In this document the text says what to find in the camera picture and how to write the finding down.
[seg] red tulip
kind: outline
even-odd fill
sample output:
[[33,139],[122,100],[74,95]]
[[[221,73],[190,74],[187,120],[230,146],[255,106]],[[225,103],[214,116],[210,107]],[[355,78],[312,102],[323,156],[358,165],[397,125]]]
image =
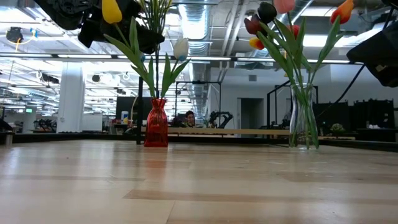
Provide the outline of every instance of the red tulip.
[[257,35],[257,32],[262,31],[262,27],[260,25],[260,18],[259,16],[257,16],[257,14],[254,14],[251,17],[251,20],[245,18],[243,22],[249,34]]
[[287,13],[293,10],[294,0],[274,0],[274,6],[278,13]]
[[261,40],[257,37],[253,37],[249,40],[249,44],[252,48],[262,50],[264,49],[264,45],[262,44]]
[[293,25],[293,35],[294,35],[295,39],[297,39],[297,35],[299,34],[299,31],[300,31],[300,26]]
[[349,21],[351,12],[354,9],[354,0],[346,0],[343,2],[331,15],[330,22],[335,23],[337,16],[340,16],[340,24],[344,24]]

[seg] ceiling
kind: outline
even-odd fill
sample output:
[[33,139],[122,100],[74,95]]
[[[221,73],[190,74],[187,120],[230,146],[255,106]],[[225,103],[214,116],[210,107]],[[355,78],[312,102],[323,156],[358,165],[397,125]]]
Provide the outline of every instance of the ceiling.
[[[230,48],[231,56],[240,57],[265,57],[266,55],[256,54],[250,48],[248,40],[252,35],[248,34],[240,18],[245,18],[255,12],[260,1],[238,1],[235,17],[232,18],[232,8],[234,1],[190,1],[198,4],[189,4],[187,6],[202,7],[203,13],[201,20],[206,21],[205,27],[198,27],[199,23],[187,25],[185,17],[181,13],[184,5],[175,7],[167,15],[164,36],[165,42],[161,43],[161,55],[166,53],[172,55],[172,45],[179,37],[186,37],[193,31],[205,32],[207,35],[202,38],[190,40],[191,45],[201,45],[204,49],[200,53],[192,51],[192,55],[202,56],[220,56],[228,54]],[[302,17],[307,18],[306,36],[304,39],[305,55],[307,58],[316,59],[320,49],[326,41],[326,35],[331,26],[329,16],[341,4],[338,0],[315,0],[301,17],[297,17],[296,23],[299,24]],[[376,31],[373,30],[373,21],[380,17],[387,10],[380,1],[367,0],[356,1],[356,8],[351,20],[341,28],[345,30],[346,35],[340,42],[338,48],[334,49],[328,59],[346,60],[345,52],[357,45],[364,39],[369,38]],[[227,48],[222,54],[223,44],[229,22],[233,22],[232,30],[227,39]],[[21,27],[21,33],[24,41],[18,46],[6,39],[6,32],[10,27]],[[233,38],[235,28],[238,27],[236,38]],[[37,31],[37,37],[34,37],[32,30]],[[0,52],[18,52],[18,53],[41,53],[41,54],[121,54],[121,52],[111,44],[94,42],[88,49],[77,39],[79,30],[63,30],[33,1],[2,1],[0,3]],[[26,60],[23,58],[0,57],[0,87],[2,88],[2,102],[10,109],[25,105],[39,105],[39,112],[42,114],[53,114],[57,112],[59,99],[59,85],[44,83],[38,77],[41,74],[47,74],[62,81],[62,61],[61,60]],[[123,96],[136,96],[138,88],[138,74],[130,68],[128,62],[110,62],[101,60],[91,60],[82,62],[83,70],[87,74],[87,89],[85,96],[86,113],[104,113],[114,114],[116,108],[116,97],[121,96],[117,93],[117,88],[126,92]],[[247,63],[230,64],[229,73],[236,74],[237,71],[243,73],[247,71]],[[269,83],[269,79],[274,79],[274,70],[277,65],[265,64],[255,65],[254,68],[267,69],[267,72],[261,72],[263,77],[257,79],[259,83]],[[191,63],[177,78],[177,81],[193,81],[201,79],[203,81],[217,81],[220,72],[220,64],[214,62]],[[164,69],[163,63],[160,63],[160,86],[162,80],[161,71]],[[99,75],[101,80],[93,82],[93,75]],[[235,75],[226,75],[224,82],[231,82],[236,78]],[[193,110],[197,115],[203,116],[206,108],[206,97],[208,86],[187,84],[183,87],[178,86],[181,94],[178,95],[177,111],[184,113],[187,110]],[[166,98],[168,103],[166,112],[174,113],[175,85],[170,87]],[[149,96],[144,85],[144,96]]]

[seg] yellow tulip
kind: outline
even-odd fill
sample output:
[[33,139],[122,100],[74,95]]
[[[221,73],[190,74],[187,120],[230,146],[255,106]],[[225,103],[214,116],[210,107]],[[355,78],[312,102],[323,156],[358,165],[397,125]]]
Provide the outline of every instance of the yellow tulip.
[[116,0],[102,0],[102,16],[108,24],[122,21],[122,12]]

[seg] cable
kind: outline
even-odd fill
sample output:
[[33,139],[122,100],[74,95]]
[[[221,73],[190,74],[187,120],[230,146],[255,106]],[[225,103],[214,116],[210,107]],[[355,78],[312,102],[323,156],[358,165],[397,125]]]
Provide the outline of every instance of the cable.
[[[384,23],[383,29],[385,29],[388,25],[388,23],[391,20],[391,16],[392,13],[394,12],[394,8],[391,7],[390,12],[388,13],[386,22]],[[328,106],[326,109],[324,109],[318,116],[317,118],[319,118],[319,116],[321,116],[325,111],[327,111],[328,109],[330,109],[332,106],[336,105],[338,102],[340,102],[341,99],[343,99],[343,97],[345,96],[345,94],[348,92],[348,90],[351,88],[351,86],[354,84],[355,80],[358,78],[359,74],[362,72],[363,68],[365,67],[365,64],[363,64],[361,66],[361,68],[358,70],[358,72],[356,73],[356,75],[354,76],[353,80],[351,81],[351,83],[349,83],[349,85],[347,86],[346,90],[344,90],[343,94],[330,106]]]

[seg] wooden table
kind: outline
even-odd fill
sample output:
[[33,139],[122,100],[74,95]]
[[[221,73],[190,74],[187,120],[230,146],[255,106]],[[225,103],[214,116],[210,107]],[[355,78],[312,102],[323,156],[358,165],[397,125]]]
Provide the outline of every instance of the wooden table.
[[398,154],[60,141],[0,149],[1,223],[398,223]]

